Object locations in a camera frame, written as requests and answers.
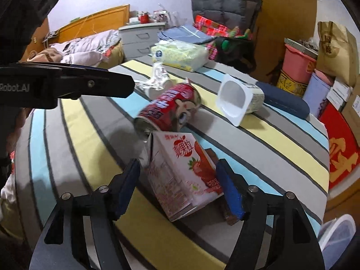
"gray cushion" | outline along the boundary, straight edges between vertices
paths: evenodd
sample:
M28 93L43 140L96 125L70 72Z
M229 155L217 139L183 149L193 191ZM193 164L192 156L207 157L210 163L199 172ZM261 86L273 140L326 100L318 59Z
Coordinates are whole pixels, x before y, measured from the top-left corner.
M247 29L247 0L191 0L194 18L204 16L233 29L238 26L243 33Z

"cardboard box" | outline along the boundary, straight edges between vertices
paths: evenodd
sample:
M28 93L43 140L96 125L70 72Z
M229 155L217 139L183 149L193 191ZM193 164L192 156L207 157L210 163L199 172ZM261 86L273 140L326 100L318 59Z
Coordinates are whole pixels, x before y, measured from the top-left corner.
M146 149L150 164L145 173L170 221L223 195L214 163L191 133L154 131Z
M326 98L329 100L329 102L338 110L341 112L345 106L346 101L343 100L339 94L334 90L334 88L331 87L328 95Z
M354 90L342 111L347 124L360 146L360 80L357 81Z
M339 96L342 97L344 101L347 102L349 100L349 97L352 93L352 87L349 87L343 79L341 79L340 77L336 77L333 89L336 91L337 94L339 94Z

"white nightstand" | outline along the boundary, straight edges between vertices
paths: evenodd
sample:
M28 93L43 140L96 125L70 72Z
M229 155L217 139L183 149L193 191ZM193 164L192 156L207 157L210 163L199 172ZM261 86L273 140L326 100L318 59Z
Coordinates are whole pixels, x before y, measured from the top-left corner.
M165 30L165 25L165 22L156 22L120 27L125 61L149 54L151 46L159 41L158 32Z

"person's hand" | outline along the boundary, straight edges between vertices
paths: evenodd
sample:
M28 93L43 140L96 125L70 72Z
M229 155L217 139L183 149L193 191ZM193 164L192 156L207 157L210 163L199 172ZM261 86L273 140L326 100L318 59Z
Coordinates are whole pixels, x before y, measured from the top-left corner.
M11 153L15 150L16 143L19 140L21 134L21 128L25 125L26 117L28 116L29 111L26 109L21 109L15 122L15 129L11 132L6 138L6 151Z

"gold chinese character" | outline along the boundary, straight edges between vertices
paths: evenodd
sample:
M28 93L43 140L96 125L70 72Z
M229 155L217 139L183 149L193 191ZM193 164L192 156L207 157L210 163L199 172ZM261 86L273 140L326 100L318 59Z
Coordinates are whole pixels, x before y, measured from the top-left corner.
M331 160L331 163L336 168L336 171L330 173L330 182L334 182L337 180L339 176L343 174L346 170L348 172L352 171L352 166L355 165L358 162L358 153L355 152L353 155L351 155L349 158L346 158L339 152L337 161Z
M331 138L329 139L329 145L330 145L330 150L329 150L330 159L332 159L333 156L337 154L340 150L344 152L346 149L346 142L344 138L339 138L339 139Z

